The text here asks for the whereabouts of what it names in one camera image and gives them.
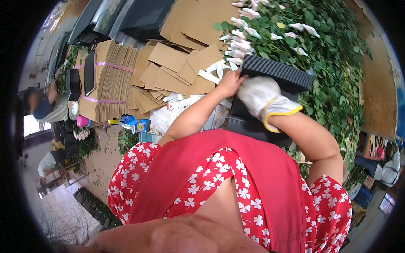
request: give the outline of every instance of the pink packing strap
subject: pink packing strap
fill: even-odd
[[[80,95],[82,98],[94,102],[94,103],[106,103],[106,104],[125,104],[124,100],[104,100],[104,99],[95,99],[95,98],[89,98],[85,97],[83,95]]]
[[[108,62],[97,62],[96,65],[99,65],[99,66],[100,66],[100,65],[105,65],[105,66],[107,66],[107,67],[117,68],[117,69],[124,70],[124,71],[128,71],[128,72],[131,72],[131,73],[134,72],[134,70],[133,70],[132,68],[128,68],[128,67],[124,67],[124,66],[120,66],[120,65],[111,64],[111,63],[108,63]]]

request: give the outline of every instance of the pile of leaves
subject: pile of leaves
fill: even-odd
[[[85,128],[80,128],[77,125],[73,126],[73,131],[81,132]],[[93,128],[86,128],[90,134],[84,140],[79,140],[79,153],[77,158],[88,157],[94,150],[98,149],[97,134]]]
[[[132,131],[122,128],[118,134],[119,153],[125,155],[128,150],[139,142],[139,133],[133,134]]]
[[[99,200],[99,198],[94,196],[89,190],[82,187],[79,188],[78,191],[82,196],[82,198],[85,201],[89,202],[92,208],[94,208],[96,211],[104,215],[104,217],[108,218],[112,224],[115,224],[115,226],[122,225],[121,221],[113,215],[110,208],[106,204],[104,204],[101,200]]]
[[[84,49],[84,47],[79,47],[75,45],[71,45],[69,48],[69,51],[67,53],[66,60],[63,65],[61,65],[61,70],[60,73],[56,78],[56,86],[58,88],[58,93],[59,94],[64,94],[66,93],[66,76],[68,74],[68,70],[73,68],[73,66],[76,64],[76,59],[77,59],[77,54],[79,53],[79,50]]]
[[[359,90],[359,84],[364,80],[362,56],[366,54],[372,58],[360,35],[360,22],[343,0],[269,2],[271,6],[259,3],[257,12],[261,18],[240,17],[260,34],[261,39],[250,36],[243,29],[240,31],[251,41],[256,56],[287,64],[313,76],[311,91],[302,92],[298,102],[303,105],[304,113],[336,138],[344,162],[351,162],[364,123]],[[288,26],[295,23],[312,26],[320,38]],[[222,30],[224,35],[238,29],[226,21],[220,26],[214,24],[214,28]],[[298,37],[285,35],[288,32]],[[272,41],[271,33],[283,38]],[[292,48],[301,48],[308,56],[299,55]]]
[[[364,180],[366,180],[366,178],[367,173],[365,172],[365,168],[361,165],[355,164],[347,180],[343,183],[343,188],[345,188],[346,191],[349,191],[352,185],[355,185],[357,183],[364,183]]]

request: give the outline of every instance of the woman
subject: woman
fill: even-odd
[[[158,144],[138,143],[127,152],[108,189],[111,211],[125,226],[100,233],[86,250],[339,251],[351,219],[339,146],[280,95],[274,80],[246,81],[238,95],[313,162],[306,182],[296,162],[272,144],[224,130],[200,132],[215,106],[247,78],[239,76],[239,70],[227,73]]]

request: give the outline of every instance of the yellow glove trim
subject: yellow glove trim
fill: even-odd
[[[286,113],[269,113],[269,114],[267,114],[267,115],[263,118],[263,125],[264,125],[264,127],[265,127],[268,131],[270,131],[270,132],[273,132],[273,133],[281,133],[281,132],[278,131],[278,130],[271,129],[271,128],[269,127],[269,124],[267,123],[267,122],[268,122],[267,119],[268,119],[270,116],[274,116],[274,115],[291,115],[291,114],[294,114],[294,113],[297,113],[297,112],[301,111],[302,109],[304,109],[304,108],[302,107],[302,105],[300,105],[300,106],[298,106],[297,108],[295,108],[294,110],[292,110],[292,111],[290,111],[290,112],[286,112]]]

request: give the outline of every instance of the hair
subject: hair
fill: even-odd
[[[28,87],[24,92],[23,102],[24,102],[24,109],[27,113],[30,112],[30,104],[28,103],[28,98],[38,92],[38,88],[36,87]]]

